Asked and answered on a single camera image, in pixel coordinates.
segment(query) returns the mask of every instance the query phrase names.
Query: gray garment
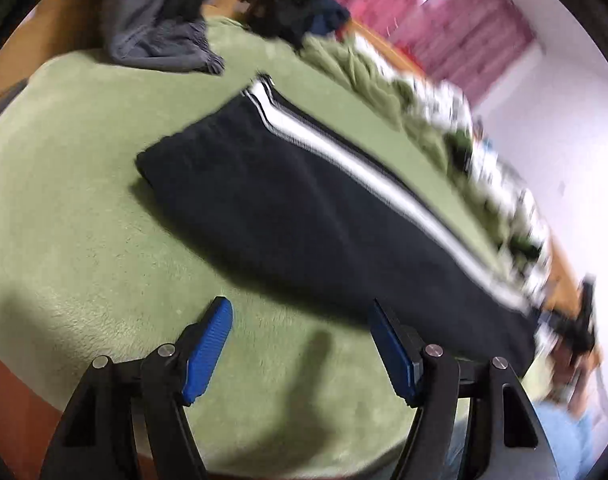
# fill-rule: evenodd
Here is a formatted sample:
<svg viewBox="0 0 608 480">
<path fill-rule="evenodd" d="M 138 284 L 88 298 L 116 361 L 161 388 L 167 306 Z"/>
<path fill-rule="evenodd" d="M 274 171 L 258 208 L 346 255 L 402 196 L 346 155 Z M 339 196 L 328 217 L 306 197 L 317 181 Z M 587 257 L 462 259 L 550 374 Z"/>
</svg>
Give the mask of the gray garment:
<svg viewBox="0 0 608 480">
<path fill-rule="evenodd" d="M 104 0 L 102 34 L 114 62 L 137 68 L 220 74 L 206 39 L 204 0 Z"/>
</svg>

